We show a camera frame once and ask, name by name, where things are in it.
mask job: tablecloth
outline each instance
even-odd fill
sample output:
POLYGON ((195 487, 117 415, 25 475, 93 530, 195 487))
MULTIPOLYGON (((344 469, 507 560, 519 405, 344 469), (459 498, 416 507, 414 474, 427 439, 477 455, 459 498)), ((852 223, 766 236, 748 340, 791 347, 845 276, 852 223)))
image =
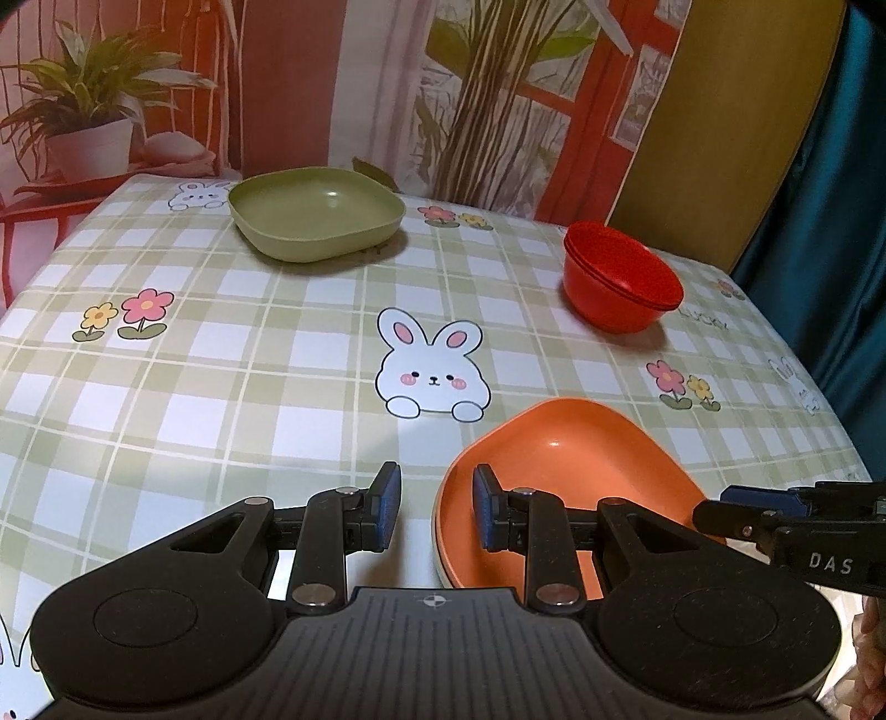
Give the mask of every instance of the tablecloth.
POLYGON ((382 247, 287 265, 239 235, 228 189, 131 179, 0 321, 0 616, 13 643, 76 575, 243 497, 284 506, 365 487, 391 459, 399 534, 351 579, 436 584, 428 519, 450 462, 556 395, 623 413, 708 496, 869 479, 719 270, 663 255, 680 310, 607 335, 562 295, 561 227, 404 198, 382 247), (466 400, 450 410, 438 389, 466 400))

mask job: red bowl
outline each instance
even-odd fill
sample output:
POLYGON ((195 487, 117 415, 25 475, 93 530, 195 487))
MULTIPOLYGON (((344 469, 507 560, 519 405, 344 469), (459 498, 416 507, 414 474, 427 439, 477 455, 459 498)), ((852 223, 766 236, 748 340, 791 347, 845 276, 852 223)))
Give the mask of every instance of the red bowl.
POLYGON ((587 322, 607 333, 638 333, 683 301, 674 271, 624 233, 574 223, 563 245, 563 290, 587 322))

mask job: bunny illustration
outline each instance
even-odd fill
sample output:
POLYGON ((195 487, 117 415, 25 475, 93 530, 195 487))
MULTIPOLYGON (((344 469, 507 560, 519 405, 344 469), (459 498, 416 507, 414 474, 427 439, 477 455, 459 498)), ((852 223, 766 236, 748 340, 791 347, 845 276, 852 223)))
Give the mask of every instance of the bunny illustration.
POLYGON ((468 358, 483 341, 479 325, 458 320, 428 342, 409 313, 387 308, 378 332, 391 348, 376 376, 376 391, 388 412, 417 418, 422 412, 449 412, 459 422, 477 422, 489 406, 489 386, 468 358))
POLYGON ((778 373, 778 376, 790 385, 790 389, 794 391, 794 395, 803 404, 806 412, 814 415, 821 410, 818 397, 797 377, 797 373, 787 357, 780 360, 770 360, 769 364, 778 373))
POLYGON ((205 207, 212 210, 221 207, 228 201, 228 192, 232 182, 221 180, 203 184, 199 180, 190 180, 178 186, 178 194, 169 201, 170 210, 186 210, 189 207, 205 207))
POLYGON ((3 720, 29 720, 52 702, 43 674, 31 655, 30 632, 21 652, 12 651, 12 642, 0 618, 0 713, 3 720))

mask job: hand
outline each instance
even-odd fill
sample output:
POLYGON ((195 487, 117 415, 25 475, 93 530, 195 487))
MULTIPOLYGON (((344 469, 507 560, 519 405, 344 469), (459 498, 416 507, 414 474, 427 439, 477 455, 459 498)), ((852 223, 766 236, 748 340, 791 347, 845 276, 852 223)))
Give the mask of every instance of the hand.
POLYGON ((876 599, 865 598, 864 612, 852 622, 855 670, 837 689, 838 699, 851 708, 850 720, 874 720, 886 706, 886 654, 876 646, 879 621, 876 599))

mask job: bowl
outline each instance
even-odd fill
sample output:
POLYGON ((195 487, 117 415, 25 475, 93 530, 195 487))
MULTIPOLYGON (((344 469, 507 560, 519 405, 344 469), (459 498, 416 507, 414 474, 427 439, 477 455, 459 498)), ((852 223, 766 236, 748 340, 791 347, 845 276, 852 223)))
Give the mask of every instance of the bowl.
POLYGON ((600 223, 573 223, 563 246, 563 291, 600 330, 638 333, 683 302, 677 274, 623 232, 600 223))
MULTIPOLYGON (((523 594, 525 558, 486 552, 473 518, 474 468, 488 463, 505 489, 533 487, 567 507, 595 510, 624 497, 692 528, 704 493, 656 442, 624 415, 591 400, 538 403, 470 445, 449 467, 433 511, 432 541, 446 586, 514 587, 523 594)), ((579 553, 590 599, 602 597, 590 552, 579 553)))
POLYGON ((406 214, 396 194, 341 168, 250 177, 228 200, 234 223, 255 249, 286 262, 316 262, 378 245, 406 214))

